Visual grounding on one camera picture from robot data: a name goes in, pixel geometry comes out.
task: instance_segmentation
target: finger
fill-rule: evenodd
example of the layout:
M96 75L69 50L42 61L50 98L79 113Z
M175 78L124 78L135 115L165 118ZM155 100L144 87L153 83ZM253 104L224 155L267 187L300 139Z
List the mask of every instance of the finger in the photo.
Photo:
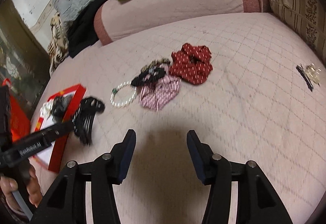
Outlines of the finger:
M41 200L42 200L42 194L41 193L36 193L36 194L32 194L32 195L29 196L29 201L31 202L31 204L33 204L36 207L39 206Z
M36 178L37 179L37 176L36 176L36 170L34 168L33 165L31 165L31 167L29 168L29 174L32 178Z
M18 184L14 179L2 176L0 179L0 187L5 196L12 195L13 191L18 190Z
M30 178L28 185L26 186L27 192L30 195L41 193L41 187L39 185L39 182L35 178Z

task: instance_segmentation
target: metal screw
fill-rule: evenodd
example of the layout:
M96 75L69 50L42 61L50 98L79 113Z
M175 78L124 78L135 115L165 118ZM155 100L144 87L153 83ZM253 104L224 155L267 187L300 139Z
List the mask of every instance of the metal screw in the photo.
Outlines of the metal screw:
M213 160L216 160L216 161L219 161L222 159L222 156L217 153L213 154L211 157L213 158Z
M252 167L252 168L254 168L254 167L257 166L256 162L254 162L254 161L249 161L249 162L248 162L248 165L249 165L250 167Z
M76 165L76 162L75 162L75 161L70 161L70 162L67 163L67 166L68 166L69 168L72 168L72 167L74 167L75 165Z
M110 160L112 158L112 155L110 153L104 153L102 155L103 160Z

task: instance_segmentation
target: red scrunchie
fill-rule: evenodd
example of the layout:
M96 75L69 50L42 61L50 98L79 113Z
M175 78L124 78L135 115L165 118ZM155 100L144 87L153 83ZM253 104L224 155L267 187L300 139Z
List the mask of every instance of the red scrunchie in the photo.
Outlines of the red scrunchie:
M189 43L182 45L178 52L172 52L173 65L169 74L180 76L185 81L199 85L207 80L213 66L209 63L211 51L206 46L192 46Z

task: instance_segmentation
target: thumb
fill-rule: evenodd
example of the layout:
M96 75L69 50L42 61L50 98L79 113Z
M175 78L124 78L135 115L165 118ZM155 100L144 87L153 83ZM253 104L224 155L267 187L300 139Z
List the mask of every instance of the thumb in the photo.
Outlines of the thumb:
M18 184L14 179L2 176L0 179L0 187L3 194L7 196L13 191L17 191Z

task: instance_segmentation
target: pearl bracelet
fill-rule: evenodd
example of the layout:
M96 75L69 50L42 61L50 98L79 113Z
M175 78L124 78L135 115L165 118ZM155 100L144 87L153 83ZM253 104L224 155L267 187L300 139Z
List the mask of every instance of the pearl bracelet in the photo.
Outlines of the pearl bracelet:
M123 84L120 84L117 88L113 88L112 89L112 94L111 94L111 104L113 106L116 106L116 107L124 107L126 105L129 105L130 103L133 102L133 100L136 98L137 96L137 87L135 87L135 91L133 93L133 95L128 99L126 100L126 102L119 102L119 103L116 103L114 101L115 99L115 95L118 93L119 90L121 90L123 87L127 86L127 85L130 85L131 81L127 81L127 82L124 82Z

